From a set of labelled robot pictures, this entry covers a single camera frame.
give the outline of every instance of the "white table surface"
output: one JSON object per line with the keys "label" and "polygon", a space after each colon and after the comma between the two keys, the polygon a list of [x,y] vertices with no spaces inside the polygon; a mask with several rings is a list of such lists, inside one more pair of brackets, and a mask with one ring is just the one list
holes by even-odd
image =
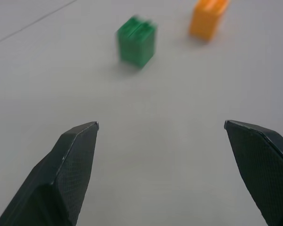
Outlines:
{"label": "white table surface", "polygon": [[[78,226],[266,226],[223,124],[283,135],[283,0],[233,0],[208,45],[195,3],[78,0],[0,42],[0,215],[60,134],[99,121]],[[134,14],[158,24],[140,71],[115,43]]]}

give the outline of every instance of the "plastic block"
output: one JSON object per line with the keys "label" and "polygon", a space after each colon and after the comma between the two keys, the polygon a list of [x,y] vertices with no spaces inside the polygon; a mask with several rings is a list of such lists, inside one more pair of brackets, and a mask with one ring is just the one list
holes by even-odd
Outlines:
{"label": "plastic block", "polygon": [[143,67],[155,53],[156,26],[131,17],[118,31],[118,51],[122,61]]}
{"label": "plastic block", "polygon": [[228,4],[229,0],[199,0],[194,8],[190,34],[210,41]]}

